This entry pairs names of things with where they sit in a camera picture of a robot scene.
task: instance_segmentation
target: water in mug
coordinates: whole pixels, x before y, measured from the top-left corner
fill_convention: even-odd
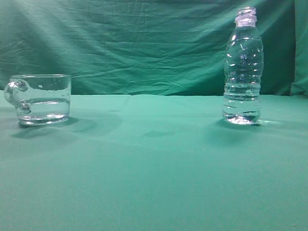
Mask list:
[[[68,119],[70,101],[66,98],[33,98],[23,100],[23,103],[30,104],[31,112],[29,114],[22,113],[17,109],[17,117],[21,122],[46,121],[52,122]]]

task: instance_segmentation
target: green fabric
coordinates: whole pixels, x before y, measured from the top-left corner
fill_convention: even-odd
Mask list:
[[[292,94],[308,95],[308,1],[295,0],[296,58]]]
[[[241,6],[257,8],[263,94],[294,80],[292,0],[2,0],[0,88],[16,74],[74,74],[73,94],[222,95]]]
[[[222,96],[72,96],[21,128],[0,91],[1,231],[304,231],[308,99],[262,96],[260,126]]]

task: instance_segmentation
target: water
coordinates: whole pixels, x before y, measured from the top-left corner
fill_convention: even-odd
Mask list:
[[[263,45],[254,26],[236,27],[226,48],[224,120],[255,124],[261,115],[259,99]]]
[[[70,102],[65,98],[33,98],[23,100],[30,104],[31,112],[24,114],[17,109],[17,117],[22,125],[44,125],[63,122],[68,119]]]

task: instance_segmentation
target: water in bottle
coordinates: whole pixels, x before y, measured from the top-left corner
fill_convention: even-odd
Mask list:
[[[240,8],[226,47],[223,118],[234,124],[255,124],[261,115],[263,44],[256,21],[255,8]]]

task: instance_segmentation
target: mug handle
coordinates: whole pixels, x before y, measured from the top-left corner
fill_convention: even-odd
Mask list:
[[[7,102],[16,108],[19,108],[23,113],[29,114],[31,112],[30,105],[18,100],[18,98],[15,96],[17,90],[22,92],[28,90],[28,83],[21,79],[16,82],[10,82],[4,89],[4,97]]]

